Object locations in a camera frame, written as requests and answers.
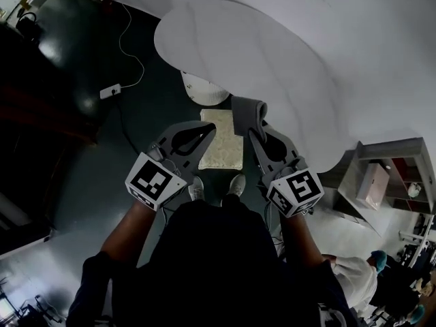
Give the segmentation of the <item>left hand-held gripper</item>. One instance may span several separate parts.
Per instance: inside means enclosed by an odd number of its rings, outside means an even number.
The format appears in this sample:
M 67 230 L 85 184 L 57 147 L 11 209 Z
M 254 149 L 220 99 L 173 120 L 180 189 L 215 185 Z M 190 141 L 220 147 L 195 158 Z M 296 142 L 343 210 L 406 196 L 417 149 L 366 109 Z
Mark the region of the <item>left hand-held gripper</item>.
M 130 195 L 154 211 L 187 186 L 216 134 L 214 123 L 185 121 L 167 128 L 139 154 L 125 186 Z

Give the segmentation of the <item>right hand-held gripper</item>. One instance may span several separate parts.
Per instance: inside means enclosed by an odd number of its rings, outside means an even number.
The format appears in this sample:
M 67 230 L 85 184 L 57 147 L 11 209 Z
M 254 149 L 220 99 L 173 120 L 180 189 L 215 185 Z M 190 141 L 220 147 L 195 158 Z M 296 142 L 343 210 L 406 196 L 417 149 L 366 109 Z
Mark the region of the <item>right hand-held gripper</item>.
M 266 136 L 249 130 L 249 140 L 267 188 L 266 199 L 286 218 L 304 213 L 322 198 L 324 189 L 317 174 L 306 163 L 292 140 L 263 122 Z

